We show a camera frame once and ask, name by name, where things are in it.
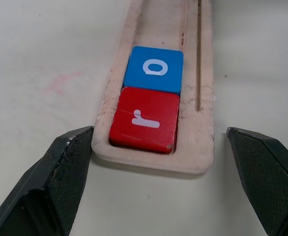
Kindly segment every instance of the wooden track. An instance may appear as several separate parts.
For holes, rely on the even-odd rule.
[[[109,143],[125,70],[133,46],[184,54],[177,143],[157,154]],[[211,0],[132,0],[92,139],[99,158],[189,174],[208,170],[214,157]]]

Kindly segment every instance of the white surface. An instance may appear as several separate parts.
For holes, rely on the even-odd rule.
[[[0,205],[68,130],[95,122],[129,1],[0,1]],[[215,161],[198,178],[91,163],[73,236],[266,236],[223,133],[288,148],[288,0],[213,2]]]

